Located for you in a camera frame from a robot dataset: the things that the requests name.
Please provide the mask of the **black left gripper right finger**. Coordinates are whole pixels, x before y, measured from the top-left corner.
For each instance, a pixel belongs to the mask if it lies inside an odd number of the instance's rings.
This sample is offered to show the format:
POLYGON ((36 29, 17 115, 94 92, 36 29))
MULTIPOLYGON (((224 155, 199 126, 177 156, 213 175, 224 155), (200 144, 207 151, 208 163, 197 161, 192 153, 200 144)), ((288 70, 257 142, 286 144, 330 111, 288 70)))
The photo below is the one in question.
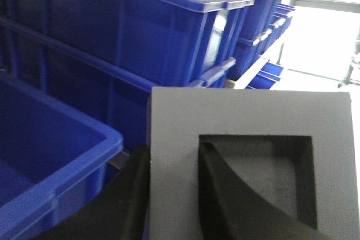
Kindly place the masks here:
POLYGON ((198 204, 204 239, 328 239, 246 184, 213 144, 198 150, 198 204))

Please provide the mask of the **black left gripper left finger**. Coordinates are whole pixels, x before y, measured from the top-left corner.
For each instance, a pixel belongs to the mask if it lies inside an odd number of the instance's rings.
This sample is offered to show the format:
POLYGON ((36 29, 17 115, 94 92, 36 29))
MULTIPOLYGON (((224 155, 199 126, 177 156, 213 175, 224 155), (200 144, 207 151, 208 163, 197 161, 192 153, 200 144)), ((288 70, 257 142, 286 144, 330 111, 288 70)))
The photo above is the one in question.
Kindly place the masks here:
POLYGON ((42 239, 141 239, 150 190, 150 148, 137 146, 98 196, 42 239))

